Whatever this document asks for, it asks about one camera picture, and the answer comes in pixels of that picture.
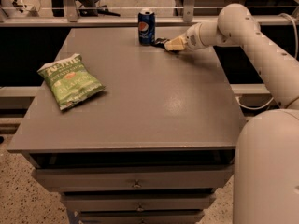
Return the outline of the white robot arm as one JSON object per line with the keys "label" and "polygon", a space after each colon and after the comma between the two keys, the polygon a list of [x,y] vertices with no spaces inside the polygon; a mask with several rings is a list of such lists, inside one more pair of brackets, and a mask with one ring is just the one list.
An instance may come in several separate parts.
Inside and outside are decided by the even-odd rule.
{"label": "white robot arm", "polygon": [[299,224],[299,62],[241,4],[196,23],[167,50],[238,45],[278,104],[244,126],[235,150],[233,223]]}

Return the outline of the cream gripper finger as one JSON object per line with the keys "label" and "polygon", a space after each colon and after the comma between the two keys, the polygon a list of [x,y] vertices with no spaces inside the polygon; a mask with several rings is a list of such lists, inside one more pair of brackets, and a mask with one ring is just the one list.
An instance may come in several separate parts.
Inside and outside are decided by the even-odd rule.
{"label": "cream gripper finger", "polygon": [[186,38],[184,36],[178,36],[174,39],[167,41],[164,47],[167,51],[182,51],[186,48]]}

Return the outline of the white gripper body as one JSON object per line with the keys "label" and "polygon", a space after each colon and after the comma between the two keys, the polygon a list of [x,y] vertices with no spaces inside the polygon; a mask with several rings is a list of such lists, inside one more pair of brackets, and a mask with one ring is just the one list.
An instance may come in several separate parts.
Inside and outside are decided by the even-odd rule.
{"label": "white gripper body", "polygon": [[201,26],[202,26],[201,23],[197,23],[191,26],[186,31],[186,43],[189,49],[198,50],[198,49],[204,49],[206,47],[201,40],[201,34],[200,34]]}

